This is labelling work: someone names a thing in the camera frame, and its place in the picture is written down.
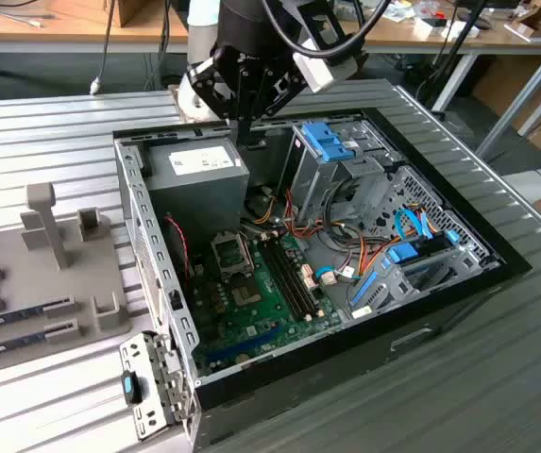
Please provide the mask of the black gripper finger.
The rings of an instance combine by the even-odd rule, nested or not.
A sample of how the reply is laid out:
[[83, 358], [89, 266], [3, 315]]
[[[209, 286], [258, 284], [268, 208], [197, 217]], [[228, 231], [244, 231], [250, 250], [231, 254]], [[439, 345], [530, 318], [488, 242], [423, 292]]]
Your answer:
[[194, 92], [220, 120], [228, 122], [234, 142], [241, 140], [239, 57], [236, 49], [213, 49], [205, 61], [188, 70]]
[[285, 68], [241, 72], [241, 141], [248, 140], [251, 125], [263, 116], [271, 117], [285, 107], [307, 82], [295, 65]]

